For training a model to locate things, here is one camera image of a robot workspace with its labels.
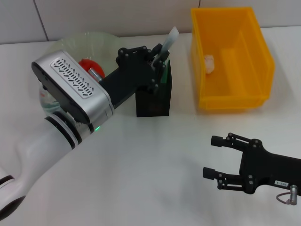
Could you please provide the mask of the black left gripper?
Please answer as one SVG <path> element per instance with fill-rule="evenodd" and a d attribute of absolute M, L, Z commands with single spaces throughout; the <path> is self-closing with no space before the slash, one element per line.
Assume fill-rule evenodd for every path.
<path fill-rule="evenodd" d="M 103 88 L 110 96 L 113 107 L 118 108 L 131 97 L 138 88 L 152 86 L 155 79 L 159 85 L 165 70 L 165 61 L 169 57 L 169 51 L 165 51 L 156 59 L 162 44 L 157 44 L 153 49 L 146 46 L 136 48 L 120 48 L 116 63 L 118 68 L 103 79 Z"/>

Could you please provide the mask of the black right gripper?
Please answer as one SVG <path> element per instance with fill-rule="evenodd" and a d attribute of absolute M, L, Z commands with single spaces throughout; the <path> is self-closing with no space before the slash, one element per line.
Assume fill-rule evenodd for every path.
<path fill-rule="evenodd" d="M 226 174 L 204 167 L 203 178 L 217 180 L 219 190 L 244 191 L 254 194 L 262 185 L 290 189 L 297 186 L 301 193 L 301 160 L 268 152 L 258 139 L 248 139 L 233 133 L 226 138 L 211 137 L 211 145 L 243 152 L 240 175 Z"/>

